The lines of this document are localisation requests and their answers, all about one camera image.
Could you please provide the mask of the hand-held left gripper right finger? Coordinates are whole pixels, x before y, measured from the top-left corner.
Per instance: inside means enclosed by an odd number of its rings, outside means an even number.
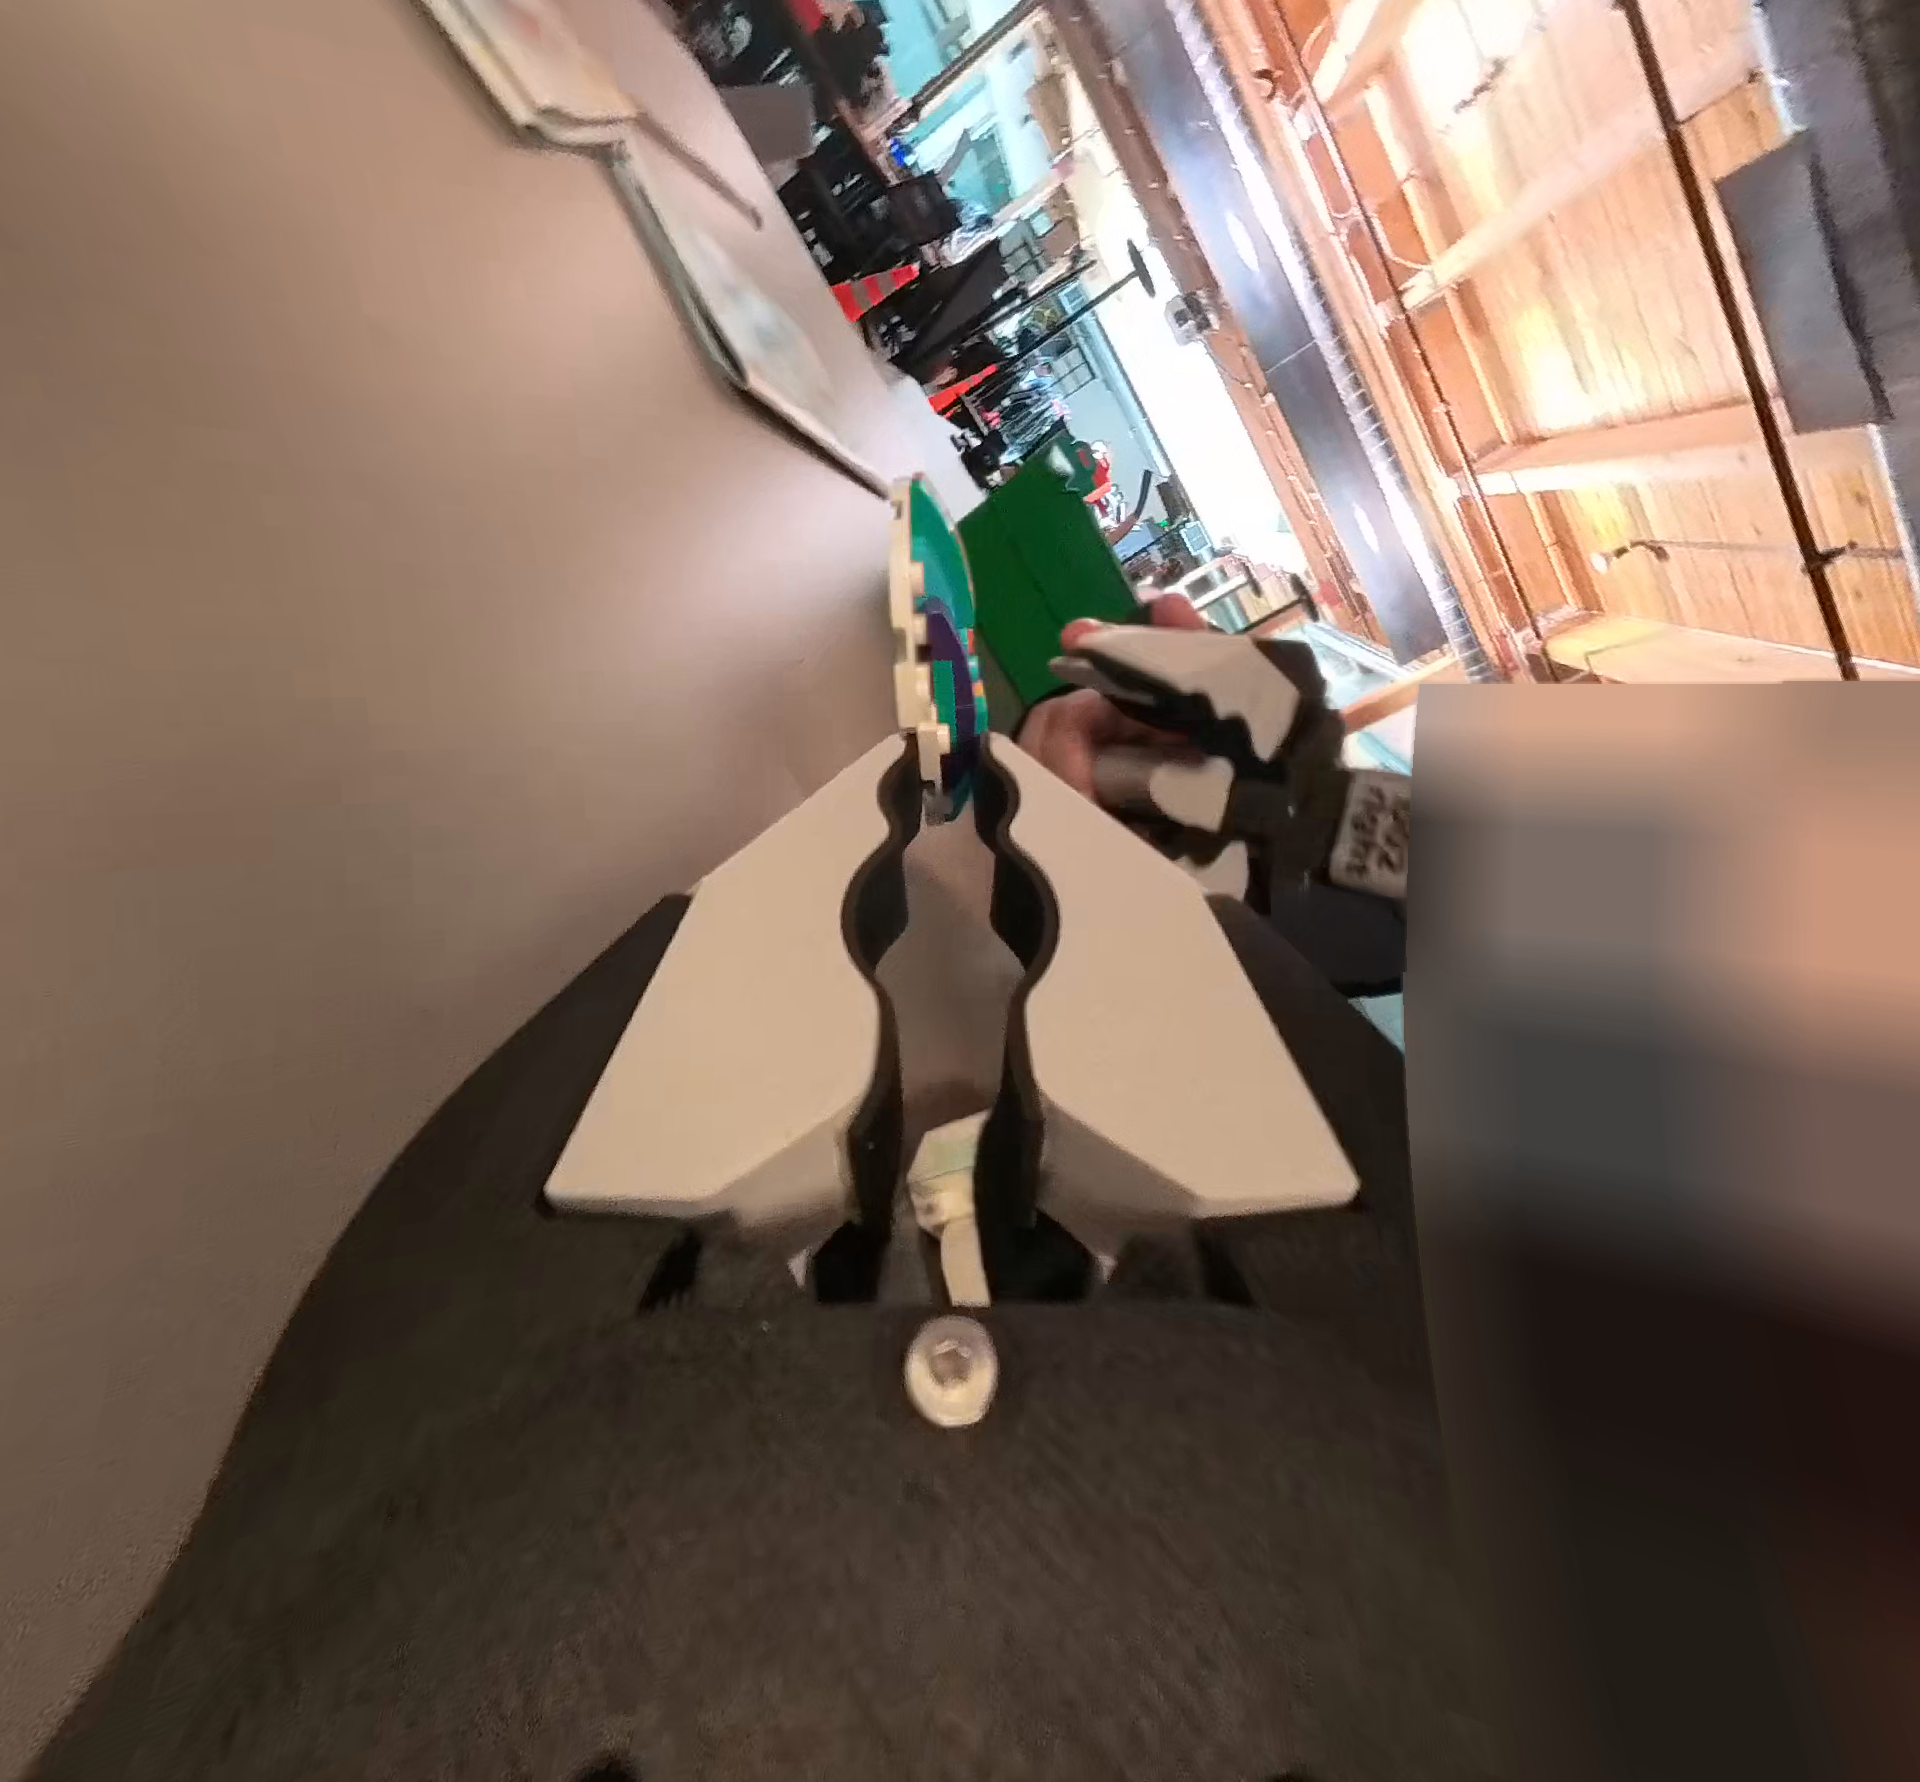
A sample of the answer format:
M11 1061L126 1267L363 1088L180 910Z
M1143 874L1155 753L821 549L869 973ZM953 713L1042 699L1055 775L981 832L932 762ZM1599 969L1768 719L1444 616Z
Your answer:
M1016 1198L1098 1257L1350 1207L1360 1173L1200 881L1004 737L981 749L975 818L1022 964Z

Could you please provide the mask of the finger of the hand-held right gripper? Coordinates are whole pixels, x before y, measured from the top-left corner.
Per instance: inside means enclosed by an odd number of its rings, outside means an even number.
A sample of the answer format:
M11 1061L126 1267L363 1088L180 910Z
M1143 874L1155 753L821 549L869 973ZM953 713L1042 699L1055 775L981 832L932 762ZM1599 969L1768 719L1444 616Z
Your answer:
M1254 864L1271 858L1280 777L1221 758L1103 756L1103 806L1174 859L1240 849Z
M1212 626L1101 624L1049 658L1049 670L1234 766L1280 766L1329 731L1324 680L1300 642Z

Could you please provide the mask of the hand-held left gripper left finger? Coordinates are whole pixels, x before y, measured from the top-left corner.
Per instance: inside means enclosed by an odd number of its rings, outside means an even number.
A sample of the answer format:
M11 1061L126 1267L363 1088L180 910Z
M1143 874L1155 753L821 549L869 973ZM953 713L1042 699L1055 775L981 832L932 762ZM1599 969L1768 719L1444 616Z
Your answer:
M892 1231L915 745L892 737L695 885L543 1186L562 1213L722 1221L785 1249Z

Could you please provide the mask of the rainbow toy brick disc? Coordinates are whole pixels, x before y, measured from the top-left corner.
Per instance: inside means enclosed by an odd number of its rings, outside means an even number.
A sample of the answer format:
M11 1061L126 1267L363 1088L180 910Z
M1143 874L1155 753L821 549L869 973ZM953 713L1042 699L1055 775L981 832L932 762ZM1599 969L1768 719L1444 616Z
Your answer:
M925 820L945 825L972 800L991 713L965 549L925 475L893 484L888 547L897 726L914 749Z

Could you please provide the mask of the person's right hand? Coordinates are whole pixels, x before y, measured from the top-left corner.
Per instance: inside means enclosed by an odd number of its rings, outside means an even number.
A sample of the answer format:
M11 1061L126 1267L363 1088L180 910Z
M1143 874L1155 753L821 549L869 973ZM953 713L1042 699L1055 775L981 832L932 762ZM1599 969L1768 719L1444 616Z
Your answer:
M1163 739L1096 689L1067 688L1027 708L1014 728L1014 740L1034 762L1101 806L1098 760L1110 752L1148 747Z

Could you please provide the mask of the green plastic bin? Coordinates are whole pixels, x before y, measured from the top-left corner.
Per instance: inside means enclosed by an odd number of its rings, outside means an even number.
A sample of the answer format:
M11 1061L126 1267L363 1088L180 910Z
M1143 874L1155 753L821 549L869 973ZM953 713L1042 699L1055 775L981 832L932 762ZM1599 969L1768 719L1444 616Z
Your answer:
M1055 454L1037 454L960 519L975 600L975 635L1019 705L1054 693L1051 662L1080 620L1142 616L1089 498Z

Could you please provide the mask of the black stacked crates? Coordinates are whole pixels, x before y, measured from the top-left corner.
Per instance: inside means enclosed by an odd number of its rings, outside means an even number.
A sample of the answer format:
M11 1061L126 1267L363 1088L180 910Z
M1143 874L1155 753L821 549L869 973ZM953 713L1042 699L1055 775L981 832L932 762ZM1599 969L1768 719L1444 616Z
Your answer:
M827 280L918 262L961 232L961 212L932 178L889 181L859 145L821 141L776 196Z

